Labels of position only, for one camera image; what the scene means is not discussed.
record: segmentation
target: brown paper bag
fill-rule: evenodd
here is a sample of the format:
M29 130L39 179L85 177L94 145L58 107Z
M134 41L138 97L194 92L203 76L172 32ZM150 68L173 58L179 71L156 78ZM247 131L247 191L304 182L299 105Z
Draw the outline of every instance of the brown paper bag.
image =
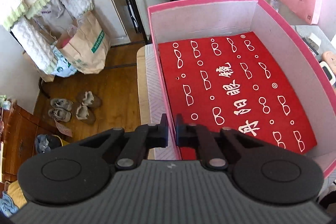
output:
M59 41L69 34L65 33ZM91 12L78 20L78 30L63 48L58 48L64 57L84 74L100 73L110 49L110 38L102 30Z

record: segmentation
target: gray ribbed plate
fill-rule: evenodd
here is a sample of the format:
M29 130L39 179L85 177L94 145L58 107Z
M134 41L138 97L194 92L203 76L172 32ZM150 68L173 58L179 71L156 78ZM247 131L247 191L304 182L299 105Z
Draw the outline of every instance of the gray ribbed plate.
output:
M225 173L205 170L199 161L144 160L135 170L116 173L90 200L62 208L28 203L11 220L15 224L325 224L330 217L314 202L292 207L257 203L234 188Z

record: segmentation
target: pink box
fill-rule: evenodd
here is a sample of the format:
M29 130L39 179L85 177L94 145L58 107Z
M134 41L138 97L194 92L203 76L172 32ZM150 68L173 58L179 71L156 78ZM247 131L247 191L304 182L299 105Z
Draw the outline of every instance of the pink box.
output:
M148 13L173 139L176 133L158 44L253 31L285 73L310 121L318 145L306 155L320 165L325 177L336 168L336 94L305 43L267 2L180 0L151 6Z

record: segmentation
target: pink tag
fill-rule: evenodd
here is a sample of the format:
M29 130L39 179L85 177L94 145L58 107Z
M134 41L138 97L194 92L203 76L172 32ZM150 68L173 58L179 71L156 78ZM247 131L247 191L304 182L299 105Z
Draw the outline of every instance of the pink tag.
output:
M72 130L70 128L67 128L66 126L60 124L56 120L55 120L55 124L56 124L56 127L59 130L59 132L61 132L64 135L67 135L69 137L72 137Z

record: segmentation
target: shoe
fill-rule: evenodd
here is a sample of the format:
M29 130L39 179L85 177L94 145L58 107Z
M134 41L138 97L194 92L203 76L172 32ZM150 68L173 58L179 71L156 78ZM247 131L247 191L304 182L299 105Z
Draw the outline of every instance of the shoe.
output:
M63 108L53 108L48 111L50 118L55 119L56 121L69 122L71 119L71 112L66 111Z
M81 92L76 97L77 101L83 106L97 108L101 106L101 99L92 93L92 91Z
M65 109L66 111L71 111L73 101L67 99L54 98L50 100L50 105L53 108L62 108Z
M88 106L83 106L79 103L74 104L73 114L78 120L87 124L94 124L96 121L95 114L93 114Z

